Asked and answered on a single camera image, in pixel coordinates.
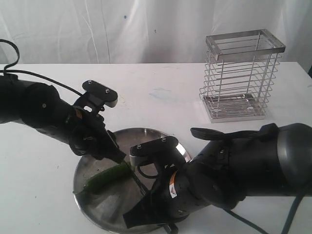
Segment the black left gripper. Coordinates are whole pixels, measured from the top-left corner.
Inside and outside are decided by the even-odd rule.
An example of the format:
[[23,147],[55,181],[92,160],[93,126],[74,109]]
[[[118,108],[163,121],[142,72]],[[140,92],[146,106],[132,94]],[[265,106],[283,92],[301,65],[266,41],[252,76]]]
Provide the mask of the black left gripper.
[[120,149],[116,135],[106,129],[104,118],[98,113],[103,109],[89,97],[79,97],[64,121],[66,143],[77,156],[109,158],[120,164],[126,154]]

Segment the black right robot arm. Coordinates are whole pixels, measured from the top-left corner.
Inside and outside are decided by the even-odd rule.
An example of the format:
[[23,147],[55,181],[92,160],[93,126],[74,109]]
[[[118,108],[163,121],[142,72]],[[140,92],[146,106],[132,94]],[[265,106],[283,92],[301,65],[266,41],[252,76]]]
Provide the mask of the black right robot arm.
[[210,205],[232,215],[248,196],[292,196],[282,229],[288,233],[302,199],[312,194],[311,127],[271,123],[257,131],[192,128],[191,133],[207,145],[189,161],[173,136],[130,148],[137,168],[153,164],[157,174],[151,189],[123,215],[126,227],[159,225],[176,234],[176,223]]

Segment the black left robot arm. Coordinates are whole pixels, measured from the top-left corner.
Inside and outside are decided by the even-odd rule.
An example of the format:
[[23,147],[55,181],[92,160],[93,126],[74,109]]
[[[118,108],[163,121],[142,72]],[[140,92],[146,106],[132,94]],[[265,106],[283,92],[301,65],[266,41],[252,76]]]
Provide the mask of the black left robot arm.
[[52,85],[20,80],[14,74],[2,75],[0,122],[27,125],[69,145],[77,156],[121,163],[126,154],[99,114],[104,106],[116,106],[117,92],[93,80],[84,82],[82,87],[85,93],[71,105]]

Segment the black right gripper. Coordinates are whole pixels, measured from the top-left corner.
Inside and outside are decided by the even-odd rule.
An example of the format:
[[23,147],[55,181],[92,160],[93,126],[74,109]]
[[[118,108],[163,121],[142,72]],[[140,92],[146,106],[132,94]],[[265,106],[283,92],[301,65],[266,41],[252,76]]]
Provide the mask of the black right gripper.
[[173,167],[164,170],[149,191],[123,215],[126,227],[167,225],[170,217],[185,217],[213,205],[212,168],[202,162],[184,158],[170,159]]

